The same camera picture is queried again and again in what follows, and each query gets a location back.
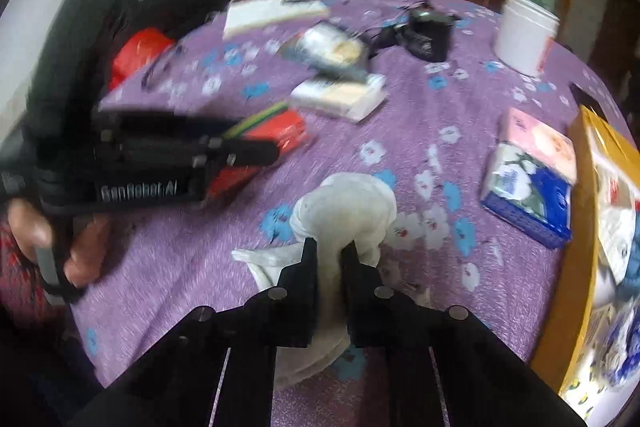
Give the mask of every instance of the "package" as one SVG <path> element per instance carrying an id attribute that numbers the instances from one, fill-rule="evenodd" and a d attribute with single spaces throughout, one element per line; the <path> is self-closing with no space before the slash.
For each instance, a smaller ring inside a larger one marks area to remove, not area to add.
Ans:
<path id="1" fill-rule="evenodd" d="M 359 122 L 386 99 L 384 85 L 382 74 L 370 74 L 367 84 L 315 77 L 296 87 L 289 102 L 295 108 Z"/>
<path id="2" fill-rule="evenodd" d="M 600 258 L 608 264 L 616 284 L 625 278 L 636 231 L 636 208 L 625 179 L 604 165 L 598 175 L 598 240 Z"/>
<path id="3" fill-rule="evenodd" d="M 626 303 L 610 326 L 596 357 L 600 378 L 620 387 L 640 369 L 640 313 L 638 301 Z"/>
<path id="4" fill-rule="evenodd" d="M 261 113 L 249 117 L 225 134 L 226 138 L 247 137 L 273 140 L 278 144 L 280 155 L 286 155 L 302 145 L 307 139 L 305 120 L 286 103 L 273 105 Z M 241 187 L 260 171 L 259 167 L 225 167 L 209 185 L 207 194 L 217 198 Z"/>
<path id="5" fill-rule="evenodd" d="M 329 22 L 319 22 L 298 33 L 285 42 L 279 52 L 332 80 L 367 82 L 369 46 L 355 34 Z"/>
<path id="6" fill-rule="evenodd" d="M 609 384 L 600 377 L 596 367 L 596 356 L 615 316 L 616 308 L 612 304 L 591 311 L 587 334 L 578 355 L 573 378 L 560 392 L 562 399 L 583 420 L 589 417 L 609 387 Z"/>
<path id="7" fill-rule="evenodd" d="M 500 129 L 500 141 L 512 143 L 551 167 L 571 185 L 576 181 L 574 145 L 566 136 L 510 107 Z"/>
<path id="8" fill-rule="evenodd" d="M 574 144 L 578 166 L 578 182 L 571 192 L 572 240 L 560 258 L 555 297 L 549 302 L 546 321 L 530 361 L 535 373 L 557 393 L 574 377 L 575 359 L 596 297 L 594 289 L 598 280 L 603 279 L 597 266 L 599 188 L 594 166 L 601 161 L 617 166 L 629 184 L 640 187 L 640 152 L 626 136 L 584 106 L 578 108 L 578 115 L 567 132 Z"/>
<path id="9" fill-rule="evenodd" d="M 636 204 L 636 231 L 631 243 L 629 262 L 626 265 L 625 278 L 618 286 L 618 297 L 628 300 L 640 295 L 640 213 Z"/>
<path id="10" fill-rule="evenodd" d="M 523 149 L 498 143 L 481 203 L 547 248 L 571 240 L 571 185 Z"/>

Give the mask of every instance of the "red clothing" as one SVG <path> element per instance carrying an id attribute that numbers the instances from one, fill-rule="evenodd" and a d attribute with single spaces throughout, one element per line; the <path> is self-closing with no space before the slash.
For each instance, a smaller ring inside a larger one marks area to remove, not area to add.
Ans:
<path id="1" fill-rule="evenodd" d="M 6 221 L 0 223 L 0 305 L 19 329 L 48 325 L 62 316 L 40 285 L 40 271 L 20 252 Z"/>

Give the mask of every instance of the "tissue pack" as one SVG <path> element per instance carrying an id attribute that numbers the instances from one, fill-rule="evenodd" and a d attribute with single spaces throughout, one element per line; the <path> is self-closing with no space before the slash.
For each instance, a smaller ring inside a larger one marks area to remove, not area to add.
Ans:
<path id="1" fill-rule="evenodd" d="M 499 143 L 489 164 L 481 203 L 547 248 L 571 240 L 571 185 L 523 149 Z"/>
<path id="2" fill-rule="evenodd" d="M 502 122 L 500 141 L 520 147 L 575 185 L 574 144 L 547 124 L 511 107 Z"/>

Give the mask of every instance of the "pink tissue package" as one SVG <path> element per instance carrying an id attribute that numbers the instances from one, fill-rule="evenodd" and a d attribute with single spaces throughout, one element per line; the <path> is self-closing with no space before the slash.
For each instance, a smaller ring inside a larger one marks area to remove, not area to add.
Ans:
<path id="1" fill-rule="evenodd" d="M 575 185 L 574 144 L 547 124 L 510 107 L 502 122 L 500 141 L 520 147 Z"/>

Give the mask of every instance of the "blue packaging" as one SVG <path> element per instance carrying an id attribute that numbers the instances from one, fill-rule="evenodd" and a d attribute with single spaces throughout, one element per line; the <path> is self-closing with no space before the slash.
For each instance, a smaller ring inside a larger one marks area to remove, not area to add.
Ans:
<path id="1" fill-rule="evenodd" d="M 547 248 L 571 240 L 571 185 L 523 149 L 499 143 L 482 188 L 488 211 Z"/>
<path id="2" fill-rule="evenodd" d="M 285 42 L 279 54 L 330 80 L 367 83 L 370 48 L 355 32 L 321 21 Z"/>
<path id="3" fill-rule="evenodd" d="M 625 278 L 618 285 L 616 294 L 625 301 L 640 295 L 640 212 L 636 214 L 636 231 L 631 243 Z"/>
<path id="4" fill-rule="evenodd" d="M 640 312 L 635 299 L 618 312 L 598 359 L 600 376 L 611 387 L 624 385 L 640 369 Z"/>

